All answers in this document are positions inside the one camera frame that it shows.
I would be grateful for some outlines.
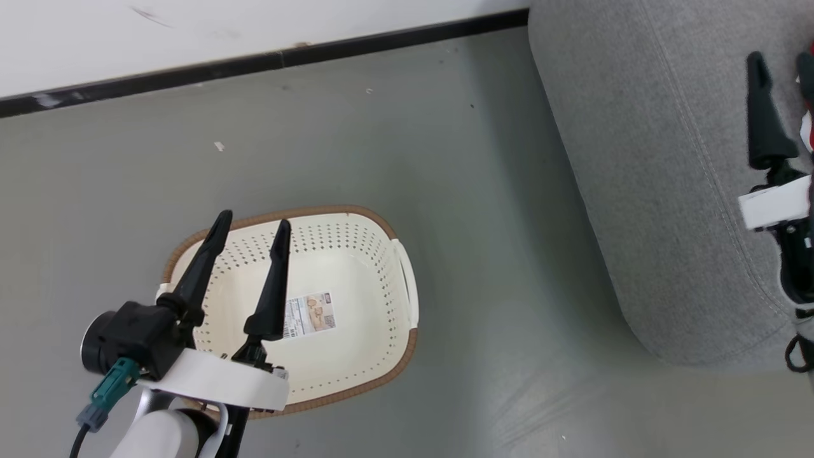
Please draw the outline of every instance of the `laundry basket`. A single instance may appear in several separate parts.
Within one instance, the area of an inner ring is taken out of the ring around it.
[[[395,232],[368,209],[329,206],[232,223],[203,300],[206,318],[195,329],[198,350],[230,357],[245,342],[243,323],[254,312],[282,219],[291,222],[285,337],[264,346],[267,360],[288,370],[291,392],[283,411],[252,411],[250,418],[301,412],[384,385],[404,370],[417,337],[415,277]],[[159,294],[173,289],[206,233],[173,252]]]

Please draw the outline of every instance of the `white bracket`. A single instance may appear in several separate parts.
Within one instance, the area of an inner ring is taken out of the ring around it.
[[[289,390],[281,375],[185,348],[164,378],[140,379],[138,384],[207,403],[279,411],[288,402]]]
[[[811,175],[797,178],[783,186],[751,192],[738,198],[746,228],[750,230],[776,226],[784,221],[808,217],[808,188]]]

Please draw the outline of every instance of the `brown basket rim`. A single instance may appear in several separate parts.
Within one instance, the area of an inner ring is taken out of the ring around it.
[[[236,229],[243,229],[244,227],[255,226],[257,224],[262,224],[264,222],[278,221],[280,219],[300,218],[303,216],[313,216],[318,214],[337,214],[337,213],[358,214],[369,219],[372,219],[384,230],[384,232],[387,234],[388,237],[390,237],[391,240],[396,238],[396,233],[393,231],[392,227],[390,227],[390,225],[387,224],[386,221],[384,221],[382,217],[378,216],[372,210],[367,209],[365,207],[360,207],[358,205],[325,205],[321,207],[290,209],[272,212],[268,214],[262,214],[251,218],[244,218],[239,219],[237,221],[233,221],[230,227],[230,231],[234,231]],[[178,248],[176,248],[173,251],[173,253],[170,254],[169,260],[167,261],[167,265],[164,268],[164,274],[161,277],[162,283],[169,283],[172,280],[173,270],[175,269],[175,265],[178,263],[178,259],[180,259],[181,256],[192,245],[203,240],[204,237],[207,235],[207,232],[208,229],[204,229],[202,231],[196,232],[192,236],[187,237],[186,240],[184,240],[183,243],[178,245]],[[321,407],[327,404],[337,403],[338,401],[343,401],[345,399],[352,398],[353,396],[358,396],[359,394],[365,393],[374,388],[379,388],[381,385],[384,385],[389,381],[393,380],[394,378],[396,378],[396,376],[398,376],[399,374],[401,374],[402,371],[405,370],[407,364],[413,358],[413,353],[415,352],[415,342],[417,338],[418,330],[416,328],[410,329],[409,338],[407,340],[407,347],[405,348],[405,352],[401,356],[401,359],[396,364],[396,366],[390,370],[390,372],[384,374],[383,376],[377,379],[368,381],[366,383],[363,383],[359,386],[355,386],[353,388],[349,388],[347,390],[342,390],[339,393],[328,394],[327,396],[311,399],[309,401],[303,401],[301,403],[287,405],[285,409],[278,412],[261,412],[252,410],[249,413],[249,420],[302,412],[316,407]],[[217,412],[206,409],[205,404],[201,403],[200,401],[194,401],[192,399],[183,399],[183,401],[189,407],[196,408],[198,410],[203,410],[213,417],[218,417]]]

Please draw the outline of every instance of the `gray fabric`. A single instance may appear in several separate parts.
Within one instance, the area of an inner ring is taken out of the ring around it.
[[[814,38],[811,0],[536,0],[529,33],[641,342],[669,363],[782,366],[794,328],[779,255],[737,207],[764,180],[746,165],[744,62],[764,52],[797,138],[794,57]]]

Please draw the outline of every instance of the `sticker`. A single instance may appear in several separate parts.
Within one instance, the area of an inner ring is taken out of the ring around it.
[[[336,328],[330,293],[309,294],[286,300],[286,326],[282,338],[306,336]]]

